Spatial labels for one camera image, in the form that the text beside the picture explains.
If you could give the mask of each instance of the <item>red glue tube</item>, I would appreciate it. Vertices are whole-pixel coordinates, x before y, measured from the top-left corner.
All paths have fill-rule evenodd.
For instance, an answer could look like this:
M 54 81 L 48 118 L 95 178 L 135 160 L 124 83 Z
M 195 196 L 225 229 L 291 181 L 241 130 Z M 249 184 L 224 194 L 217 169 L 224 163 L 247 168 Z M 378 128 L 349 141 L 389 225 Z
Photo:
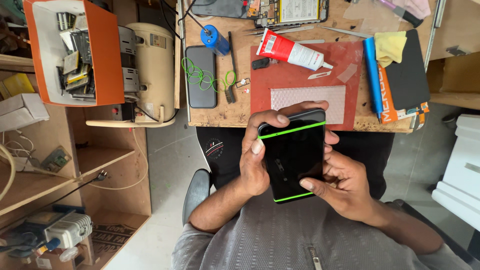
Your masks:
M 257 55 L 287 61 L 313 71 L 321 66 L 329 69 L 333 68 L 332 65 L 324 62 L 324 54 L 279 36 L 268 29 L 265 29 L 260 46 L 258 46 Z

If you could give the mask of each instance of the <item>man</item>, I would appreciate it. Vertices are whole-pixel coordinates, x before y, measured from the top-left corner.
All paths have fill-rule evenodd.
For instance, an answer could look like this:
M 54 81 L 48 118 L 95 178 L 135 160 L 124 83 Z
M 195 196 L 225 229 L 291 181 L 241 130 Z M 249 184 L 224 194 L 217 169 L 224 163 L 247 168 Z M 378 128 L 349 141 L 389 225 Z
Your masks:
M 328 103 L 302 102 L 251 116 L 240 176 L 192 212 L 173 251 L 172 269 L 471 269 L 426 224 L 373 199 L 365 166 L 334 151 L 330 145 L 339 138 L 329 131 L 325 182 L 300 180 L 317 196 L 282 205 L 273 201 L 257 128 L 263 122 L 286 127 L 285 115 L 311 108 L 327 110 Z

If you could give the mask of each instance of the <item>smartphone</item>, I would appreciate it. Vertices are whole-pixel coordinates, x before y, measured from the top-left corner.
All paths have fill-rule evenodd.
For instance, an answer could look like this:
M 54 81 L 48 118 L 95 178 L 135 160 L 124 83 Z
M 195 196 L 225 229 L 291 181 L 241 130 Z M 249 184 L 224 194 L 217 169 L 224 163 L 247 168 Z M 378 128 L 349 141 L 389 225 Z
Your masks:
M 267 123 L 258 127 L 258 137 L 265 144 L 274 201 L 278 204 L 315 196 L 300 186 L 300 180 L 321 180 L 323 175 L 325 111 L 304 110 L 288 118 L 290 124 L 284 128 Z
M 198 67 L 203 73 L 211 76 L 209 72 L 215 76 L 215 54 L 206 46 L 189 46 L 185 49 L 185 57 L 192 62 L 186 61 L 185 69 L 189 69 L 193 76 L 198 76 L 197 69 L 188 68 L 193 65 Z M 187 82 L 188 88 L 188 104 L 195 109 L 213 109 L 216 106 L 216 92 L 213 87 L 208 88 L 209 79 L 206 78 L 200 83 L 200 78 L 190 77 Z

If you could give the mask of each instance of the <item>tile floor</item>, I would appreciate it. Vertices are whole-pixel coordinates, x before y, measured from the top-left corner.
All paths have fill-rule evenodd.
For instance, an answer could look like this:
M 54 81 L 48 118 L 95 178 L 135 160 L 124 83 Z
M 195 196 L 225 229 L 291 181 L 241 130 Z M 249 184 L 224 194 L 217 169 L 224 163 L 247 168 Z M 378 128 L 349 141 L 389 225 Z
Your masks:
M 403 199 L 465 249 L 473 228 L 432 200 L 426 188 L 445 171 L 455 143 L 453 129 L 441 118 L 457 107 L 430 104 L 426 125 L 412 134 L 396 134 L 385 170 L 387 191 L 382 201 Z M 180 110 L 174 124 L 147 130 L 152 218 L 115 256 L 107 270 L 170 267 L 170 255 L 182 231 L 182 207 L 193 173 L 208 168 L 198 145 L 195 128 Z

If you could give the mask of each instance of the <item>gray t-shirt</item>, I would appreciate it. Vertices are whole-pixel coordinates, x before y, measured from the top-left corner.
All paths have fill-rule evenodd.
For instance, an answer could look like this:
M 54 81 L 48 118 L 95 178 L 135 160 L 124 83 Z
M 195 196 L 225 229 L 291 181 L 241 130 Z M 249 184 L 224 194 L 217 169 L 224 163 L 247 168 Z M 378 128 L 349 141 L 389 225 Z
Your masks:
M 276 204 L 272 191 L 251 198 L 216 234 L 186 224 L 172 254 L 173 270 L 451 270 L 471 267 L 448 246 L 417 256 L 378 229 L 340 216 L 311 197 Z

